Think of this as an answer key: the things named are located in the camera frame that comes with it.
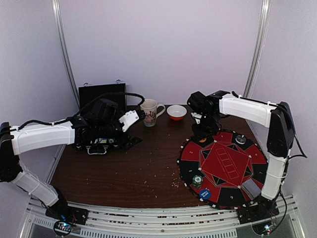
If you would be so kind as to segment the black dealer button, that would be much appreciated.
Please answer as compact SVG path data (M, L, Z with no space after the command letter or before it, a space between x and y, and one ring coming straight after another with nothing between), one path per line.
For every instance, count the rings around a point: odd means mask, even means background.
M243 144L246 143L247 139L246 139L246 137L245 137L244 135L239 134L239 135L237 135L237 136L235 137L235 141L236 141L238 144L243 145Z

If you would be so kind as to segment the stack of poker chips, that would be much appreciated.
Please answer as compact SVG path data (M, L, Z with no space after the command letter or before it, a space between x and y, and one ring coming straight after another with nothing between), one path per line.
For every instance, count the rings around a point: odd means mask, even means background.
M193 176L192 179L192 187L193 189L200 189L203 184L203 177L200 175L195 175Z

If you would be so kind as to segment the blue small blind button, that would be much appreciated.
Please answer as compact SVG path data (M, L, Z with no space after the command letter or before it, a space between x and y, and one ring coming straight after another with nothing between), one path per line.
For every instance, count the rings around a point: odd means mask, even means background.
M211 198L211 192L208 190L208 189L202 189L200 192L199 192L199 196L201 199L203 200L208 200Z

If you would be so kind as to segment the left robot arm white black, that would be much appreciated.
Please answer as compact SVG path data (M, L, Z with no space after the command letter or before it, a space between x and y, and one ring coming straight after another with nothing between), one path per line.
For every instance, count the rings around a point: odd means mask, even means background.
M46 209L46 216L70 225L84 225L88 211L69 206L61 191L29 171L19 155L56 145L71 145L104 155L110 147L128 150L141 142L140 138L127 134L132 125L146 116L141 105L124 112L107 96L109 93L94 98L74 115L59 121L33 119L20 126L3 122L0 126L1 182L11 182L36 197Z

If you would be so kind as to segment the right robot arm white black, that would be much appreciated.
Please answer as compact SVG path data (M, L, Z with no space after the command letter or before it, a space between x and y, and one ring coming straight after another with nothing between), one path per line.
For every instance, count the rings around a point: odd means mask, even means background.
M238 210L241 220L278 214L293 145L299 145L287 102L261 102L217 91L191 94L193 136L182 145L178 165L185 186L215 209ZM238 117L267 129L266 149L220 120Z

